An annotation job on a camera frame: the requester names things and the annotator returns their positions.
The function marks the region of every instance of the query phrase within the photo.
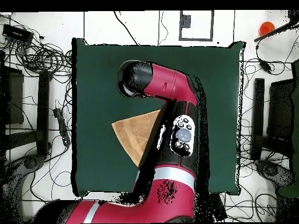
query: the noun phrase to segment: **black chair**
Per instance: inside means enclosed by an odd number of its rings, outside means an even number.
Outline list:
[[[253,87],[252,140],[250,159],[260,160],[262,149],[280,153],[290,161],[294,175],[292,185],[278,193],[285,197],[299,197],[299,59],[291,64],[293,79],[273,82],[270,87],[269,118],[263,135],[265,80],[255,79]]]

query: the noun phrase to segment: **black cable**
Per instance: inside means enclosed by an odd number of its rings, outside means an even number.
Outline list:
[[[53,184],[52,184],[52,189],[51,189],[51,199],[53,200],[53,187],[54,185],[58,185],[55,181],[58,178],[59,175],[63,174],[63,173],[69,173],[69,175],[71,175],[71,173],[69,171],[62,171],[61,173],[58,173],[56,178],[53,180]],[[67,185],[58,185],[59,187],[67,187],[69,185],[71,185],[72,183],[69,183]]]
[[[132,34],[130,33],[130,31],[129,31],[128,28],[126,27],[126,25],[125,25],[125,24],[124,24],[124,23],[117,17],[116,12],[113,11],[113,13],[114,13],[116,19],[120,22],[120,24],[122,24],[122,25],[124,26],[124,28],[127,30],[128,34],[131,36],[131,38],[133,39],[133,41],[135,42],[135,44],[136,44],[137,46],[139,46],[139,44],[135,41],[135,39],[133,38]]]
[[[168,29],[164,26],[164,24],[163,24],[163,22],[162,22],[162,21],[163,21],[163,15],[164,15],[164,11],[162,12],[161,24],[162,24],[162,26],[166,29],[167,34],[166,34],[165,38],[164,38],[163,40],[161,40],[161,42],[159,43],[159,46],[160,46],[160,44],[161,44],[164,40],[167,39],[167,36],[168,36]]]
[[[290,68],[286,67],[286,62],[287,62],[287,59],[289,58],[289,56],[291,55],[291,53],[292,53],[292,51],[293,51],[293,49],[294,49],[295,43],[296,43],[296,41],[297,41],[298,38],[299,38],[299,36],[297,36],[297,38],[295,39],[295,42],[294,42],[294,44],[293,44],[293,46],[292,46],[292,48],[291,48],[291,51],[290,51],[290,53],[288,54],[288,56],[287,56],[287,58],[286,58],[286,60],[285,60],[284,62],[282,62],[282,61],[272,61],[272,62],[269,62],[269,61],[265,61],[265,60],[261,59],[261,58],[259,57],[259,55],[258,55],[258,49],[259,49],[259,43],[260,43],[262,40],[264,40],[264,39],[260,40],[260,41],[258,42],[258,44],[256,45],[256,48],[255,48],[255,51],[256,51],[256,57],[258,58],[258,60],[259,60],[259,62],[260,62],[260,66],[261,66],[266,72],[268,72],[268,73],[271,74],[271,75],[280,75],[280,74],[282,74],[282,73],[284,72],[285,68],[291,70]],[[283,64],[283,70],[282,70],[280,73],[278,73],[278,74],[274,74],[274,73],[272,73],[272,72],[274,71],[274,69],[275,69],[275,66],[272,64],[272,63],[274,63],[274,62],[275,62],[275,63],[279,63],[279,64]]]
[[[59,155],[57,155],[57,156],[55,156],[55,157],[52,157],[51,159],[54,159],[54,158],[56,158],[56,157],[58,157],[58,156],[63,155],[68,149],[69,149],[69,147],[66,147],[62,153],[60,153]],[[53,169],[53,168],[55,167],[55,165],[58,163],[58,161],[59,161],[59,159],[55,162],[54,166],[53,166],[51,169]],[[40,178],[37,182],[35,182],[35,184],[32,185],[30,188],[34,187],[39,181],[41,181],[43,178],[45,178],[45,176],[46,176],[48,173],[49,173],[49,171],[48,171],[42,178]],[[27,191],[25,191],[25,192],[23,193],[22,197],[23,197],[28,191],[30,191],[30,189],[28,189]]]
[[[46,204],[46,202],[45,202],[43,199],[41,199],[40,197],[38,197],[38,196],[33,192],[33,190],[32,190],[32,184],[33,184],[33,182],[34,182],[34,180],[35,180],[35,176],[36,176],[36,172],[34,171],[34,172],[33,172],[33,179],[32,179],[32,182],[31,182],[31,184],[30,184],[30,192],[31,192],[32,195],[35,196],[38,200],[41,200],[43,203]]]
[[[52,73],[53,79],[55,81],[66,85],[64,104],[62,105],[62,109],[64,109],[64,107],[66,107],[68,109],[68,113],[71,114],[70,111],[69,111],[69,107],[68,107],[68,106],[72,105],[72,100],[71,100],[72,99],[72,97],[71,97],[71,71],[70,71],[71,70],[71,51],[68,51],[64,54],[62,49],[60,49],[58,46],[56,46],[54,44],[43,44],[41,42],[41,35],[39,34],[39,32],[37,32],[34,29],[30,29],[29,27],[26,27],[25,25],[20,24],[19,22],[15,21],[13,19],[12,19],[12,21],[18,24],[15,27],[18,27],[18,28],[21,28],[21,29],[24,29],[24,30],[30,30],[30,32],[32,32],[34,34],[34,37],[33,37],[33,41],[31,43],[31,45],[24,45],[21,42],[14,42],[14,41],[11,42],[10,39],[6,39],[5,42],[2,43],[2,44],[4,44],[4,47],[1,47],[2,49],[6,49],[6,48],[9,49],[9,55],[6,57],[6,60],[9,58],[9,66],[11,66],[11,64],[15,64],[17,69],[19,69],[18,66],[24,67],[25,72],[28,74],[28,76],[26,76],[26,75],[24,75],[24,76],[25,77],[32,77],[32,78],[38,78],[39,77],[38,75],[32,75],[33,73],[38,73],[39,71],[43,71],[45,69],[50,71]],[[39,35],[39,40],[37,39],[35,33],[37,33]],[[18,64],[11,62],[11,59],[10,59],[11,55],[14,55],[16,57],[16,59],[19,62]],[[56,78],[58,76],[67,76],[68,79],[63,82],[63,81],[60,81]],[[22,102],[22,104],[38,106],[38,104],[36,104],[36,102],[34,101],[33,96],[28,96],[28,97],[25,97],[25,98],[29,98],[29,97],[32,98],[32,101],[33,101],[34,104],[23,103],[23,102]],[[19,108],[19,109],[26,116],[26,118],[28,120],[28,123],[31,127],[30,130],[33,131],[33,133],[36,137],[35,130],[33,129],[26,113],[21,108]],[[67,122],[67,130],[71,131],[71,129],[68,126],[69,120]],[[54,157],[50,156],[49,159],[45,160],[45,163],[46,162],[51,162],[56,157],[59,157],[58,160],[56,161],[56,163],[54,164],[54,166],[55,166],[57,164],[57,162],[60,160],[61,156],[67,150],[68,150],[68,148],[65,148],[65,150],[61,154],[56,155]],[[44,177],[43,176],[38,182],[33,184],[34,180],[35,180],[35,176],[36,176],[36,173],[34,172],[33,181],[31,183],[31,186],[30,186],[29,190],[31,191],[31,193],[33,194],[34,197],[39,199],[40,202],[46,203],[45,200],[42,200],[41,198],[39,198],[32,191],[32,187],[35,186]]]

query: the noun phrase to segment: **dark green mat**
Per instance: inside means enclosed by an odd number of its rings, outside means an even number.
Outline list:
[[[120,65],[127,60],[142,60],[200,78],[207,98],[209,190],[238,194],[235,173],[239,60],[244,47],[243,42],[231,48],[85,45],[77,39],[78,191],[131,191],[133,187],[137,168],[111,124],[162,106],[157,99],[127,99],[117,90]]]

